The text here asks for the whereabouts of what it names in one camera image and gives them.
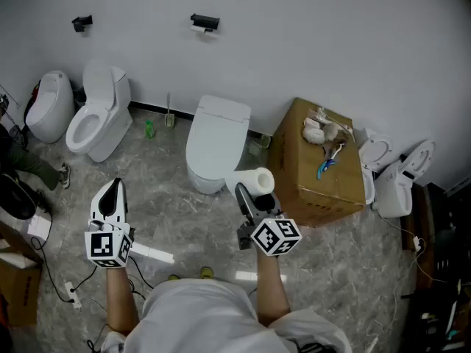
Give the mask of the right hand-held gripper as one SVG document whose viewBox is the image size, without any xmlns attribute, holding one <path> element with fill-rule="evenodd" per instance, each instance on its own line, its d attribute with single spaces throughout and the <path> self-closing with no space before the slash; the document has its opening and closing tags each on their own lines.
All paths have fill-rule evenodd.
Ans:
<svg viewBox="0 0 471 353">
<path fill-rule="evenodd" d="M 241 183 L 235 186 L 235 197 L 241 214 L 247 222 L 237 229 L 240 250 L 259 248 L 266 256 L 288 254 L 301 240 L 301 232 L 294 219 L 274 217 L 281 215 L 282 208 L 274 192 L 255 200 Z M 263 212 L 268 218 L 261 218 Z"/>
</svg>

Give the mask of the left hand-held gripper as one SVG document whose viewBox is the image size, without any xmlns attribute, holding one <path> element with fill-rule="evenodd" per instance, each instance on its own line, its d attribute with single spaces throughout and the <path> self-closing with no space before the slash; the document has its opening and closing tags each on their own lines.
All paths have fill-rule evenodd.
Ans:
<svg viewBox="0 0 471 353">
<path fill-rule="evenodd" d="M 124 268 L 133 239 L 126 223 L 127 194 L 122 179 L 104 185 L 91 202 L 91 218 L 85 231 L 87 258 L 101 268 Z M 112 217 L 115 221 L 94 219 Z"/>
</svg>

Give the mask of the large white toilet paper roll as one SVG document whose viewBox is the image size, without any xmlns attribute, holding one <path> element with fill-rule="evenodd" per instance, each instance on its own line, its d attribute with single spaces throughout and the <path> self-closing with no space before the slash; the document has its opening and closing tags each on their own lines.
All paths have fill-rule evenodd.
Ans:
<svg viewBox="0 0 471 353">
<path fill-rule="evenodd" d="M 272 172 L 263 167 L 255 170 L 233 171 L 224 178 L 227 189 L 236 196 L 236 185 L 241 183 L 252 196 L 270 194 L 275 189 Z"/>
</svg>

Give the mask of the person's right forearm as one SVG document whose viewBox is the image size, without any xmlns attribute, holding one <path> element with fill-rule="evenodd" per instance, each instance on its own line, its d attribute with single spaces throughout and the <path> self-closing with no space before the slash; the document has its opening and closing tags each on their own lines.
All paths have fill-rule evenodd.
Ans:
<svg viewBox="0 0 471 353">
<path fill-rule="evenodd" d="M 291 312 L 276 257 L 257 252 L 257 315 L 258 321 L 268 327 Z"/>
</svg>

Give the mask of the person's left forearm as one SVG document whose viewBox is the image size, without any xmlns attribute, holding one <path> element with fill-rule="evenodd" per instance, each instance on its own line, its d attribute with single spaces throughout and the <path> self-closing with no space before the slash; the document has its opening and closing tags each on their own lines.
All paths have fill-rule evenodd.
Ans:
<svg viewBox="0 0 471 353">
<path fill-rule="evenodd" d="M 124 336 L 128 336 L 139 323 L 125 268 L 106 270 L 106 311 L 108 326 Z"/>
</svg>

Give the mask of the white closed-lid toilet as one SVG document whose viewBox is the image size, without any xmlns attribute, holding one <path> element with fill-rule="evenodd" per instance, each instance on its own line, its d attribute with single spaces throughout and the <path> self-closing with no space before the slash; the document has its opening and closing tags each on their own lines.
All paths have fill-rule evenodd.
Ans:
<svg viewBox="0 0 471 353">
<path fill-rule="evenodd" d="M 244 150 L 251 107 L 216 96 L 203 96 L 185 148 L 188 177 L 203 194 L 218 193 Z"/>
</svg>

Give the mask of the white open-lid toilet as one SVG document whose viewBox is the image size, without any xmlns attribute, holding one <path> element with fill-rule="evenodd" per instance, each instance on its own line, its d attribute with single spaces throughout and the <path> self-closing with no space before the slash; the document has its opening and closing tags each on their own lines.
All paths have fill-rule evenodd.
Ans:
<svg viewBox="0 0 471 353">
<path fill-rule="evenodd" d="M 114 152 L 132 124 L 130 83 L 124 70 L 101 60 L 88 62 L 82 81 L 86 101 L 71 120 L 65 141 L 71 152 L 100 163 Z"/>
</svg>

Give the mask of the white toilet with raised lid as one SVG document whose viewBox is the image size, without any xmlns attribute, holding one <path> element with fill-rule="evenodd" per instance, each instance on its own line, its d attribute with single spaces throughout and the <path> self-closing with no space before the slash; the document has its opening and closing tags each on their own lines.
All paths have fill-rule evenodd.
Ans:
<svg viewBox="0 0 471 353">
<path fill-rule="evenodd" d="M 401 154 L 375 180 L 372 210 L 381 218 L 401 218 L 412 211 L 413 184 L 428 170 L 436 144 L 424 140 L 408 155 Z"/>
</svg>

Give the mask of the large brown cardboard box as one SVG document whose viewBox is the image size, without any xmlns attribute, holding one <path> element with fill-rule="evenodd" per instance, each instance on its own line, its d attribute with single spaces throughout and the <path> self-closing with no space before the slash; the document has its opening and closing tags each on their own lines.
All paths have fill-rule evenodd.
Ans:
<svg viewBox="0 0 471 353">
<path fill-rule="evenodd" d="M 297 224 L 319 227 L 362 210 L 366 206 L 358 147 L 352 135 L 339 133 L 345 146 L 335 163 L 317 176 L 326 152 L 337 143 L 316 145 L 303 136 L 303 121 L 319 106 L 295 98 L 272 136 L 266 167 L 275 179 L 275 194 L 282 211 Z"/>
</svg>

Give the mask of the white paper sheet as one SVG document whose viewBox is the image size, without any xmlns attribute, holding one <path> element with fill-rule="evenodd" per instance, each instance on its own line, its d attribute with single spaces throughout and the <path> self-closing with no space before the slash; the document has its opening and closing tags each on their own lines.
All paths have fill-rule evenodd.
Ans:
<svg viewBox="0 0 471 353">
<path fill-rule="evenodd" d="M 52 217 L 49 213 L 36 213 L 29 220 L 27 234 L 47 241 L 52 226 Z"/>
</svg>

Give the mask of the white oval pouch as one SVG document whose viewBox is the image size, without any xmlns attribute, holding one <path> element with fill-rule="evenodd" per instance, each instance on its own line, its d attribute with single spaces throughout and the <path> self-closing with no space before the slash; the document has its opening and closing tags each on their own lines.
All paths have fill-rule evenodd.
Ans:
<svg viewBox="0 0 471 353">
<path fill-rule="evenodd" d="M 302 136 L 309 143 L 315 145 L 322 145 L 325 143 L 325 133 L 321 129 L 306 126 L 302 131 Z"/>
</svg>

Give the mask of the white power strip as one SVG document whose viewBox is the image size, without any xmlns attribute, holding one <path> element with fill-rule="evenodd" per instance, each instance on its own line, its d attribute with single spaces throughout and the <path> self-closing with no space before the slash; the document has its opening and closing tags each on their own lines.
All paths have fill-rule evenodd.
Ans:
<svg viewBox="0 0 471 353">
<path fill-rule="evenodd" d="M 75 290 L 74 286 L 72 285 L 71 282 L 65 282 L 65 290 L 70 297 L 70 300 L 72 301 L 73 308 L 75 310 L 81 310 L 82 309 L 82 304 L 79 300 L 79 297 L 77 295 L 77 291 Z"/>
</svg>

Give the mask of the black round stool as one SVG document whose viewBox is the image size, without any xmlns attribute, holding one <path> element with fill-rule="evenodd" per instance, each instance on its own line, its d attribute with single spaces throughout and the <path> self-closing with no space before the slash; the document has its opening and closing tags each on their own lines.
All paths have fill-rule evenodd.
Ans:
<svg viewBox="0 0 471 353">
<path fill-rule="evenodd" d="M 0 174 L 0 207 L 12 217 L 28 220 L 36 213 L 38 195 L 16 173 Z"/>
</svg>

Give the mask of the small brown cardboard box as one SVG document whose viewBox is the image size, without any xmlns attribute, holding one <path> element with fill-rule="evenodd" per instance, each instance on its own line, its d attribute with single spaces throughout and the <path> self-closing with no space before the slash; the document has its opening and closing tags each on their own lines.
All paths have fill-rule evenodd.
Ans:
<svg viewBox="0 0 471 353">
<path fill-rule="evenodd" d="M 37 323 L 43 260 L 15 229 L 0 221 L 0 293 L 10 326 Z"/>
</svg>

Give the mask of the person's white shirt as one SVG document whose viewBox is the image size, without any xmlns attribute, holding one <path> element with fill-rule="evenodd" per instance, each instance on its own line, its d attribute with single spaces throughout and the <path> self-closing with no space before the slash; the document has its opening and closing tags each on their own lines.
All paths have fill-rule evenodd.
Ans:
<svg viewBox="0 0 471 353">
<path fill-rule="evenodd" d="M 213 279 L 158 285 L 127 336 L 109 332 L 101 353 L 352 353 L 334 324 L 304 309 L 263 326 L 246 292 Z"/>
</svg>

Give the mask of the dark shelving unit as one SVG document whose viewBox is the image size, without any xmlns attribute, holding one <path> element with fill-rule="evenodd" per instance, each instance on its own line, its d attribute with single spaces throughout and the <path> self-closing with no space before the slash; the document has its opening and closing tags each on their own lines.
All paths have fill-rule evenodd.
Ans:
<svg viewBox="0 0 471 353">
<path fill-rule="evenodd" d="M 420 244 L 401 353 L 471 353 L 471 185 L 446 192 L 412 188 L 412 212 L 401 218 Z"/>
</svg>

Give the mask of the blue handled brush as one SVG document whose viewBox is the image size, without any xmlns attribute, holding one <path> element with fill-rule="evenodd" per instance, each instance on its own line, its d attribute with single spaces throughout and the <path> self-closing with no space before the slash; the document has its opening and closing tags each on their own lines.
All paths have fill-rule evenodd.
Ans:
<svg viewBox="0 0 471 353">
<path fill-rule="evenodd" d="M 322 174 L 326 172 L 326 170 L 328 170 L 328 168 L 331 165 L 334 165 L 335 163 L 336 161 L 332 159 L 325 160 L 323 163 L 321 163 L 321 165 L 318 167 L 317 172 L 316 172 L 316 179 L 320 180 Z"/>
</svg>

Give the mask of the white handled bristle brush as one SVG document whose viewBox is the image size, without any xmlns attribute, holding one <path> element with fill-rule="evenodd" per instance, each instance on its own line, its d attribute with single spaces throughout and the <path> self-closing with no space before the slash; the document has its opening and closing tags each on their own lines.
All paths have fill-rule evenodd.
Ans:
<svg viewBox="0 0 471 353">
<path fill-rule="evenodd" d="M 345 147 L 344 141 L 325 143 L 322 148 L 324 149 L 324 160 L 334 160 L 337 154 Z"/>
</svg>

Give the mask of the black wall paper holder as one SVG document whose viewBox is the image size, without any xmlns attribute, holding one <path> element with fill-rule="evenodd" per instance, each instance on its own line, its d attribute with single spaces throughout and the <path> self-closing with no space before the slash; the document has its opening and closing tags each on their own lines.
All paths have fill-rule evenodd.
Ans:
<svg viewBox="0 0 471 353">
<path fill-rule="evenodd" d="M 194 13 L 190 17 L 192 25 L 203 26 L 206 28 L 213 29 L 213 32 L 218 30 L 220 18 L 214 18 L 206 15 L 199 15 Z"/>
</svg>

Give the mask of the small black wall holder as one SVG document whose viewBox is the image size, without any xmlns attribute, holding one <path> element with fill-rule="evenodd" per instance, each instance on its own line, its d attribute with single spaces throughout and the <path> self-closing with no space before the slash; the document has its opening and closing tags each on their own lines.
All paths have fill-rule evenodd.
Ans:
<svg viewBox="0 0 471 353">
<path fill-rule="evenodd" d="M 85 32 L 86 28 L 93 24 L 92 15 L 77 17 L 72 21 L 74 31 L 77 33 Z"/>
</svg>

